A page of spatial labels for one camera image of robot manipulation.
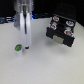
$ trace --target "black background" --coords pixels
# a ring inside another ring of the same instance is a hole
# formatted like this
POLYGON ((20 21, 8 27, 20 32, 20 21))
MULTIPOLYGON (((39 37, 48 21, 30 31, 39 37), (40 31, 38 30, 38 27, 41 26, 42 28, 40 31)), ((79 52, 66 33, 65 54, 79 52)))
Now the black background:
MULTIPOLYGON (((34 14, 52 13, 60 2, 76 6, 76 20, 84 26, 84 1, 83 0, 34 0, 34 14)), ((15 15, 12 0, 0 0, 0 17, 15 15)))

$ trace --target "metal cylinder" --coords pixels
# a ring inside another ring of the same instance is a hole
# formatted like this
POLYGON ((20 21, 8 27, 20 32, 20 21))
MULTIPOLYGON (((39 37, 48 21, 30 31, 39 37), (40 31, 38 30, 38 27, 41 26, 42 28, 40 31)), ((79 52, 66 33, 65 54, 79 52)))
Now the metal cylinder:
POLYGON ((32 12, 34 9, 33 0, 13 0, 14 9, 16 12, 20 13, 23 11, 23 6, 26 6, 26 11, 32 12))

